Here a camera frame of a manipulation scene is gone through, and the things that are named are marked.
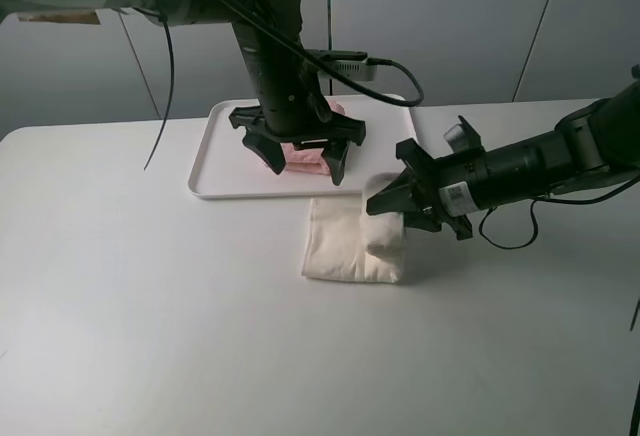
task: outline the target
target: white towel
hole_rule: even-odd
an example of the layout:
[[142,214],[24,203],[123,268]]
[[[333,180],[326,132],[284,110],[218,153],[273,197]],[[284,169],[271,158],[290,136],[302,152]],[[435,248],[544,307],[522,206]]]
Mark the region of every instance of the white towel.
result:
[[362,192],[362,244],[364,250],[379,258],[392,257],[404,245],[404,215],[384,213],[376,216],[367,214],[367,200],[389,186],[397,174],[382,173],[372,177]]
[[384,259],[364,251],[359,196],[311,200],[309,235],[302,266],[307,278],[345,282],[396,283],[402,277],[404,248]]

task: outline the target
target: folded towel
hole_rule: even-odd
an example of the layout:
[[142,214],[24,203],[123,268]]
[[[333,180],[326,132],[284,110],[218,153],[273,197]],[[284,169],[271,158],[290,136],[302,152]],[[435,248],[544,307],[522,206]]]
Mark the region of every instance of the folded towel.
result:
[[[345,115],[344,108],[335,101],[329,101],[331,110],[335,113]],[[296,151],[292,143],[283,143],[284,159],[287,162],[285,171],[296,171],[299,173],[323,174],[330,176],[329,166],[322,159],[324,149],[304,149]]]
[[363,283],[396,283],[401,279],[404,247],[387,251],[384,258],[365,252],[361,213],[359,196],[311,200],[303,276]]
[[367,214],[367,200],[389,186],[398,177],[397,174],[378,174],[365,185],[362,191],[362,244],[364,250],[378,258],[394,257],[404,245],[404,215],[402,213],[384,213],[376,216]]

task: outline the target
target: white table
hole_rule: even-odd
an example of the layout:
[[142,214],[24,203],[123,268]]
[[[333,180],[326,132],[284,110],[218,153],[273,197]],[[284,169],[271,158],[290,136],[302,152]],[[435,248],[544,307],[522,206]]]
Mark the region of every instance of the white table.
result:
[[[585,104],[416,115],[442,155],[457,114],[493,148]],[[403,286],[308,281],[307,200],[188,192],[204,126],[171,122],[146,173],[155,122],[0,144],[0,434],[626,434],[638,190],[539,205],[521,252],[414,232]],[[494,216],[528,237],[526,204]]]

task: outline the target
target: barcode label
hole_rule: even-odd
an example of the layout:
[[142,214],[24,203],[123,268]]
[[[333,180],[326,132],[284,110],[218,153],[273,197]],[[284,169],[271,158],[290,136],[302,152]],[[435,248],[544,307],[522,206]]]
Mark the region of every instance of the barcode label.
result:
[[466,181],[440,188],[439,193],[447,213],[451,216],[462,216],[478,211]]

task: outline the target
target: white tray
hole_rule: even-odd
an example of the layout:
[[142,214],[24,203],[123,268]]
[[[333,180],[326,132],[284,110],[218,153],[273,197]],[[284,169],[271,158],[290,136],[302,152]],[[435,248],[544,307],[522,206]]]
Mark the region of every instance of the white tray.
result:
[[258,100],[224,101],[209,115],[188,186],[203,199],[268,198],[357,194],[366,181],[384,172],[401,172],[396,160],[396,143],[417,140],[408,108],[380,103],[364,96],[332,96],[347,116],[367,123],[367,137],[361,147],[352,144],[345,176],[338,187],[328,176],[283,171],[276,175],[262,160],[242,145],[243,128],[234,130],[229,115],[236,107],[257,106]]

